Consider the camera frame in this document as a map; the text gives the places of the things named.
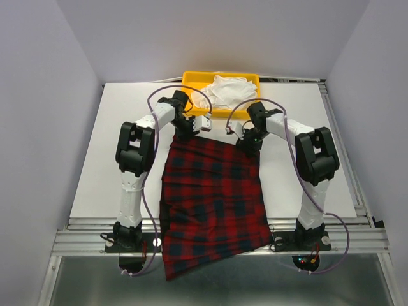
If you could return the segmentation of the red plaid pleated skirt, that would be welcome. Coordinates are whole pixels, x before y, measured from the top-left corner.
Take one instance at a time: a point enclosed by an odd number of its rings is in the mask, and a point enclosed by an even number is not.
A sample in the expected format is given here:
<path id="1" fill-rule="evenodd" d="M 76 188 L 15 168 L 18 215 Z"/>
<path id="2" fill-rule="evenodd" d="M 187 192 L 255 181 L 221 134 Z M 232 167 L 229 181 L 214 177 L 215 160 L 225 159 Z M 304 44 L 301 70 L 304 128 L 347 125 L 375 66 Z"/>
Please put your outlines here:
<path id="1" fill-rule="evenodd" d="M 161 179 L 160 227 L 167 280 L 270 244 L 260 155 L 195 136 L 174 138 Z"/>

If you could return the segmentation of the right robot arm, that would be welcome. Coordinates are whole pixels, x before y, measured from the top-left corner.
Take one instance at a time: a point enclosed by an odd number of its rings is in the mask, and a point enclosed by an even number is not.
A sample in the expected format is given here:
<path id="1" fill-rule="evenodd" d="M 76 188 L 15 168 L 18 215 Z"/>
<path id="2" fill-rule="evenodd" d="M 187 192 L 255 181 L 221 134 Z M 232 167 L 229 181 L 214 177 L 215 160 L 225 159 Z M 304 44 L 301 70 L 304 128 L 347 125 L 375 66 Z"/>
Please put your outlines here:
<path id="1" fill-rule="evenodd" d="M 247 108 L 253 127 L 227 121 L 226 132 L 237 136 L 237 147 L 249 156 L 262 148 L 263 139 L 275 135 L 288 144 L 297 179 L 302 188 L 301 209 L 293 231 L 276 231 L 273 246 L 277 252 L 331 249 L 324 224 L 326 192 L 340 161 L 331 131 L 309 127 L 288 118 L 283 106 L 267 110 L 264 99 L 250 99 Z"/>

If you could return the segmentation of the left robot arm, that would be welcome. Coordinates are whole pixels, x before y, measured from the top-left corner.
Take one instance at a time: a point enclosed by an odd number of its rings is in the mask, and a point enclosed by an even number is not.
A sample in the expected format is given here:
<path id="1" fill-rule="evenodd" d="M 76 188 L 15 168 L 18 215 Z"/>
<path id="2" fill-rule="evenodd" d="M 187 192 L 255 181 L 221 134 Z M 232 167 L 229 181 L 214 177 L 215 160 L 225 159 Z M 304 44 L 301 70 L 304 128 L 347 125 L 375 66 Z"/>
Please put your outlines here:
<path id="1" fill-rule="evenodd" d="M 157 134 L 167 124 L 172 124 L 181 138 L 197 134 L 194 120 L 184 115 L 188 101 L 185 92 L 176 90 L 172 97 L 159 99 L 150 114 L 121 125 L 115 160 L 121 172 L 122 191 L 119 215 L 109 241 L 127 251 L 137 250 L 142 243 L 142 190 L 156 156 Z"/>

